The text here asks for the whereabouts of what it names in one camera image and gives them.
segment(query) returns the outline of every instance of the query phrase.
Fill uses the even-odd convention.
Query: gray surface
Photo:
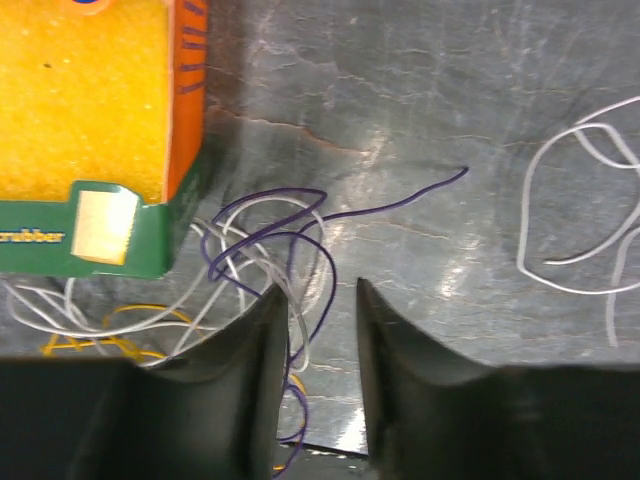
[[[326,189],[325,213],[375,206],[471,167],[456,185],[406,208],[330,225],[340,288],[304,374],[310,442],[366,450],[358,276],[480,361],[638,360],[637,295],[620,296],[621,347],[612,349],[604,298],[535,284],[514,258],[521,183],[535,149],[640,91],[639,20],[629,0],[214,0],[208,128],[228,148],[202,206],[207,216],[222,200],[283,185]],[[638,134],[634,108],[611,116],[629,135]],[[555,148],[534,182],[531,264],[579,252],[611,231],[638,194],[636,178],[596,164],[574,142]],[[270,213],[281,211],[243,224],[255,228]],[[79,301],[100,310],[166,300],[193,275],[196,249],[190,239],[163,282],[94,279]],[[567,284],[605,286],[610,253],[548,271]],[[625,278],[637,274],[629,267]],[[8,319],[1,333],[5,352],[42,343]],[[297,422],[292,414],[283,428]]]

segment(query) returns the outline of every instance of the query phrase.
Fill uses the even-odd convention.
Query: purple wire
[[[249,200],[254,200],[256,198],[268,197],[271,195],[279,195],[284,193],[311,193],[314,195],[318,195],[320,198],[315,202],[313,202],[311,205],[309,205],[307,208],[303,208],[302,210],[296,212],[295,214],[287,218],[284,218],[282,220],[278,220],[277,222],[274,222],[271,225],[264,227],[258,230],[257,232],[249,235],[247,238],[243,238],[238,243],[235,243],[234,245],[229,247],[227,250],[220,253],[220,255],[218,255],[214,259],[211,259],[211,257],[209,256],[209,252],[207,252],[207,240],[209,239],[211,232],[209,232],[208,230],[205,231],[204,235],[202,236],[202,241],[200,242],[200,247],[201,247],[200,249],[202,251],[203,257],[207,260],[207,262],[209,262],[209,272],[208,272],[209,280],[212,280],[212,281],[214,280],[213,278],[214,272],[218,272],[219,274],[218,278],[224,274],[222,271],[220,271],[217,268],[222,260],[224,260],[230,255],[235,254],[241,248],[255,243],[258,239],[262,238],[264,235],[270,232],[273,232],[274,230],[277,230],[279,228],[282,228],[285,225],[293,223],[301,218],[306,217],[307,215],[309,215],[309,213],[311,213],[311,211],[316,210],[318,207],[320,207],[320,205],[322,205],[328,197],[327,192],[318,190],[315,188],[294,188],[294,187],[274,188],[271,190],[265,190],[264,192],[258,192],[258,193],[253,193],[251,195],[246,195],[245,197],[242,197],[234,202],[231,202],[229,205],[227,205],[226,207],[224,207],[222,210],[218,212],[218,214],[213,218],[211,223],[215,225],[218,222],[218,220],[220,220],[220,218],[222,218],[224,215],[227,214],[227,212],[229,212],[239,204],[242,204]]]
[[[322,325],[324,325],[327,315],[329,314],[329,310],[331,310],[331,305],[333,305],[333,301],[335,299],[336,292],[338,290],[338,269],[336,268],[336,263],[333,260],[333,257],[323,245],[321,245],[319,242],[317,242],[313,238],[307,237],[306,235],[300,232],[269,233],[268,235],[264,235],[260,237],[260,241],[267,240],[269,238],[278,238],[278,237],[294,237],[295,239],[304,240],[305,242],[310,243],[311,245],[316,247],[318,250],[320,250],[320,252],[326,257],[327,261],[329,262],[329,266],[331,267],[332,281],[331,281],[331,292],[329,294],[329,300],[327,300],[324,310],[322,310],[322,314],[320,315],[320,320],[318,320],[318,323],[316,323],[316,326],[311,331],[311,334],[309,334],[309,343],[311,343],[313,339],[316,337],[316,335],[318,335],[318,332],[320,331],[320,328],[322,328]],[[298,357],[302,354],[302,351],[303,351],[302,348],[300,348],[296,353],[291,355],[289,357],[290,363],[295,362],[298,359]]]
[[[291,452],[291,455],[289,455],[289,458],[284,463],[283,469],[274,473],[272,478],[278,478],[284,472],[286,472],[291,466],[291,464],[293,463],[293,461],[296,459],[296,457],[300,454],[300,451],[302,450],[302,445],[303,445],[302,442],[307,433],[307,424],[309,423],[309,405],[307,403],[307,399],[305,398],[304,394],[302,393],[302,391],[300,391],[300,389],[296,385],[293,385],[293,384],[289,384],[287,387],[287,390],[293,393],[295,397],[298,399],[298,402],[300,402],[300,406],[302,407],[302,412],[303,412],[304,423],[299,430],[299,434],[294,437],[294,438],[299,438],[299,440],[298,442],[296,442],[295,447],[293,447],[293,452]]]
[[[398,208],[398,207],[402,207],[405,206],[411,202],[413,202],[414,200],[420,198],[421,196],[436,190],[438,188],[450,185],[452,183],[454,183],[455,181],[457,181],[458,179],[462,178],[463,176],[465,176],[467,174],[467,172],[469,171],[468,167],[464,167],[459,173],[457,173],[456,175],[454,175],[453,177],[447,179],[447,180],[443,180],[441,182],[437,182],[434,183],[432,185],[429,185],[419,191],[417,191],[416,193],[414,193],[413,195],[400,200],[398,202],[389,204],[389,205],[383,205],[380,207],[374,207],[374,208],[367,208],[367,209],[362,209],[362,210],[352,210],[352,211],[347,211],[347,212],[339,212],[339,213],[334,213],[331,215],[327,215],[325,217],[323,217],[322,219],[327,222],[327,221],[331,221],[331,220],[336,220],[339,218],[348,218],[348,217],[356,217],[356,216],[361,216],[361,215],[370,215],[370,214],[374,214],[374,213],[379,213],[379,212],[384,212],[387,210],[392,210],[394,208]],[[304,208],[300,211],[298,211],[297,213],[290,215],[289,217],[286,217],[282,220],[279,220],[277,222],[274,222],[273,224],[262,228],[261,230],[258,230],[257,232],[254,232],[253,234],[247,236],[246,238],[244,238],[243,240],[241,240],[240,242],[232,245],[230,248],[228,248],[226,251],[220,253],[218,256],[216,256],[215,258],[211,258],[207,252],[206,249],[206,243],[207,240],[209,238],[209,236],[211,235],[211,232],[209,230],[206,230],[203,238],[202,238],[202,242],[201,242],[201,250],[202,250],[202,255],[204,256],[204,258],[207,260],[207,262],[209,263],[209,272],[208,272],[208,278],[211,281],[217,281],[220,278],[224,277],[225,279],[229,280],[230,282],[232,282],[234,285],[238,286],[239,288],[242,288],[244,291],[256,296],[256,297],[260,297],[260,293],[256,292],[255,290],[251,289],[250,287],[248,287],[247,285],[243,284],[242,282],[239,282],[238,280],[235,280],[234,278],[230,277],[229,275],[227,275],[226,271],[227,271],[227,267],[224,267],[222,269],[218,268],[218,265],[227,257],[232,256],[233,259],[236,259],[238,255],[241,254],[240,249],[246,246],[251,246],[254,243],[258,242],[258,241],[263,241],[263,240],[267,240],[269,238],[278,238],[278,237],[293,237],[291,239],[291,243],[289,244],[289,257],[287,258],[287,275],[290,277],[291,276],[291,268],[293,265],[293,256],[295,254],[295,245],[299,240],[303,240],[306,241],[308,243],[310,243],[311,245],[313,245],[314,247],[316,247],[326,258],[327,261],[329,262],[329,265],[331,267],[331,273],[332,273],[332,284],[331,284],[331,292],[329,295],[329,299],[325,305],[325,308],[322,311],[322,314],[320,316],[320,319],[318,320],[317,324],[315,325],[314,329],[312,330],[311,334],[309,335],[309,343],[311,343],[314,338],[316,337],[316,335],[319,333],[320,329],[322,328],[322,326],[324,325],[324,322],[328,316],[329,310],[331,309],[331,306],[333,305],[333,302],[335,300],[335,296],[336,296],[336,292],[337,292],[337,286],[338,286],[338,277],[337,277],[337,268],[335,265],[335,261],[333,260],[333,257],[331,256],[331,254],[329,253],[329,251],[322,245],[320,244],[318,241],[308,237],[307,235],[304,235],[304,232],[306,232],[309,228],[313,227],[314,225],[316,225],[318,222],[317,220],[311,220],[310,222],[308,222],[307,224],[305,224],[300,230],[298,230],[297,232],[274,232],[274,230],[277,230],[279,228],[282,228],[285,225],[291,224],[301,218],[304,218],[305,216],[309,215],[311,213],[312,210],[316,210],[318,207],[320,207],[327,199],[328,194],[327,192],[324,192],[322,190],[318,190],[318,189],[311,189],[311,188],[294,188],[294,187],[285,187],[285,188],[275,188],[275,189],[271,189],[271,190],[265,190],[263,192],[258,192],[258,193],[254,193],[251,195],[247,195],[245,197],[242,197],[238,200],[235,200],[234,202],[230,203],[229,205],[227,205],[226,207],[224,207],[222,210],[220,210],[220,212],[218,212],[218,214],[213,218],[212,223],[215,225],[216,222],[218,222],[222,217],[224,217],[224,215],[226,215],[230,210],[232,210],[233,208],[235,208],[238,205],[241,205],[242,203],[245,203],[249,200],[253,200],[256,198],[261,198],[261,197],[268,197],[271,195],[278,195],[278,194],[284,194],[284,193],[311,193],[311,194],[315,194],[318,195],[320,198],[314,202],[313,204],[311,204],[309,207]],[[284,464],[284,468],[278,472],[276,472],[273,475],[273,478],[278,478],[279,476],[281,476],[291,465],[291,463],[295,460],[295,458],[298,456],[298,454],[300,453],[300,450],[302,449],[302,442],[303,439],[306,435],[306,429],[307,429],[307,423],[308,423],[308,418],[309,418],[309,407],[308,407],[308,403],[306,401],[306,398],[304,396],[304,394],[302,393],[302,391],[294,384],[292,384],[291,382],[289,382],[289,372],[291,369],[291,365],[298,359],[298,357],[302,354],[303,352],[303,348],[300,348],[297,352],[295,352],[293,355],[291,354],[291,340],[289,335],[287,335],[287,362],[285,364],[285,368],[284,368],[284,379],[283,379],[283,391],[282,394],[284,396],[284,394],[287,391],[292,392],[296,398],[298,399],[298,401],[300,402],[300,405],[303,408],[303,412],[304,412],[304,423],[302,425],[302,427],[300,427],[300,429],[293,435],[290,435],[288,437],[284,437],[284,438],[280,438],[278,439],[281,443],[285,443],[285,442],[289,442],[292,441],[294,439],[299,439],[299,441],[296,443],[296,446],[294,447],[294,451],[292,452],[291,456],[289,457],[289,459],[285,462]]]
[[[418,190],[416,193],[414,193],[413,195],[400,200],[398,202],[395,203],[390,203],[388,205],[383,205],[381,207],[373,207],[373,208],[364,208],[362,210],[351,210],[351,211],[346,211],[346,212],[338,212],[338,213],[332,213],[331,215],[327,215],[326,217],[322,217],[322,220],[325,222],[329,222],[331,220],[337,220],[339,218],[348,218],[348,217],[359,217],[362,215],[371,215],[373,213],[380,213],[380,212],[385,212],[388,210],[393,210],[394,208],[399,208],[399,207],[404,207],[405,205],[408,205],[409,203],[413,202],[414,200],[417,200],[418,198],[422,197],[423,195],[426,195],[429,192],[432,192],[434,190],[437,190],[438,188],[441,187],[446,187],[447,185],[451,185],[452,183],[456,182],[457,180],[461,179],[462,177],[464,177],[467,173],[469,172],[469,167],[463,167],[462,170],[460,170],[459,173],[455,174],[453,177],[448,178],[446,180],[442,180],[441,182],[436,182],[433,183],[427,187],[424,187],[421,190]],[[298,230],[299,233],[304,233],[307,230],[309,230],[311,227],[313,227],[314,225],[317,225],[318,221],[316,219],[311,220],[309,223],[307,223],[305,226],[303,226],[300,230]],[[289,256],[287,258],[287,276],[291,276],[291,268],[293,266],[293,256],[295,254],[295,245],[296,245],[297,240],[292,240],[291,244],[289,246]]]

